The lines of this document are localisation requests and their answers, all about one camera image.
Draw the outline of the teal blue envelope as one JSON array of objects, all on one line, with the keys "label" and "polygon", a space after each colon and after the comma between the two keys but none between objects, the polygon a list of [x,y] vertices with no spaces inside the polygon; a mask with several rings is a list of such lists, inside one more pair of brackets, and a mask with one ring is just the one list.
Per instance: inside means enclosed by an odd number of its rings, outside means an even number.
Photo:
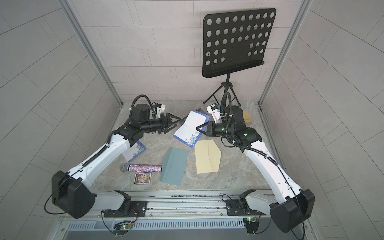
[{"label": "teal blue envelope", "polygon": [[186,167],[189,151],[170,147],[163,158],[161,182],[180,186]]}]

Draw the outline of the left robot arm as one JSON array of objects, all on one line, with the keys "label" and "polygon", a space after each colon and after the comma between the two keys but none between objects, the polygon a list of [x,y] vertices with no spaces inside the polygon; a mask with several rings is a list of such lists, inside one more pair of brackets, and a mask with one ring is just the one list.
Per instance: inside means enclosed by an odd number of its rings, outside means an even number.
[{"label": "left robot arm", "polygon": [[165,108],[152,103],[146,95],[139,95],[134,100],[140,98],[146,99],[147,104],[132,103],[128,119],[109,134],[97,151],[69,171],[58,171],[53,175],[48,200],[64,214],[79,219],[92,211],[100,211],[110,218],[137,213],[131,206],[131,197],[123,191],[93,193],[89,188],[104,169],[123,152],[132,149],[144,134],[166,134],[181,120],[170,113],[165,114]]}]

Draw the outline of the tan kraft envelope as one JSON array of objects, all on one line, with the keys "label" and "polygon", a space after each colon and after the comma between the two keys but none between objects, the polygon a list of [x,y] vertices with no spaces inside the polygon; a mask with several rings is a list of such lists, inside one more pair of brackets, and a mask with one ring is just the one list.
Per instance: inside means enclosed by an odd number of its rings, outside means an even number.
[{"label": "tan kraft envelope", "polygon": [[251,124],[253,122],[248,111],[243,111],[243,118],[246,124]]}]

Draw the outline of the cream yellow envelope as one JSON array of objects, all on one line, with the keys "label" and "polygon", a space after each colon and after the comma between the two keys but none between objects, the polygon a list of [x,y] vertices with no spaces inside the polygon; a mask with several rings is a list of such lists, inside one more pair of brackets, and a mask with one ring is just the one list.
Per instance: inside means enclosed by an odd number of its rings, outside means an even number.
[{"label": "cream yellow envelope", "polygon": [[195,145],[197,174],[218,172],[221,154],[214,140],[198,141]]}]

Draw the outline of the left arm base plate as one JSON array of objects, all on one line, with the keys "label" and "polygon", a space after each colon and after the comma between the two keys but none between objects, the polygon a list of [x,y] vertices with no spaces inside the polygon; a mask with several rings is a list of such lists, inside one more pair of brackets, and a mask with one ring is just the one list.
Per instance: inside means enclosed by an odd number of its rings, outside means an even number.
[{"label": "left arm base plate", "polygon": [[125,201],[117,210],[102,210],[106,218],[136,218],[144,217],[148,201]]}]

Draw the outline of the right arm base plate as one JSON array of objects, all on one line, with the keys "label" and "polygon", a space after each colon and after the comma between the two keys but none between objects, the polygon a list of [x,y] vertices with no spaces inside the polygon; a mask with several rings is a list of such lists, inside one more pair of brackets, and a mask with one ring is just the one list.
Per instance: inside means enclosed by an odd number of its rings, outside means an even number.
[{"label": "right arm base plate", "polygon": [[266,214],[259,211],[246,211],[242,209],[239,200],[224,200],[226,203],[227,215],[228,216],[265,216]]}]

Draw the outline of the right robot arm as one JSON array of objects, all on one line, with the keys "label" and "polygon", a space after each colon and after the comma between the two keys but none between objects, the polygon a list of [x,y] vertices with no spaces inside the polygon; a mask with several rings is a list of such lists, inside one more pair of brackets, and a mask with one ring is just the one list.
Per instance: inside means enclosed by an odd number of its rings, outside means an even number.
[{"label": "right robot arm", "polygon": [[250,189],[239,196],[239,207],[243,214],[258,211],[270,216],[271,221],[283,233],[292,232],[303,225],[311,214],[315,196],[303,190],[270,154],[259,133],[247,127],[243,110],[232,104],[229,93],[224,93],[220,106],[221,122],[209,121],[196,129],[207,137],[226,139],[228,148],[238,148],[259,169],[274,194],[269,197]]}]

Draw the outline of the white letter with blue print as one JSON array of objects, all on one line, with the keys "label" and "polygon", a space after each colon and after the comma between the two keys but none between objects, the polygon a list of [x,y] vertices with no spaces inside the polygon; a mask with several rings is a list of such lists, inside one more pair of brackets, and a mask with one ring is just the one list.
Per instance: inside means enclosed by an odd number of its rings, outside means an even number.
[{"label": "white letter with blue print", "polygon": [[146,149],[147,148],[140,141],[137,141],[132,147],[124,151],[122,155],[127,162],[130,162],[137,158]]}]

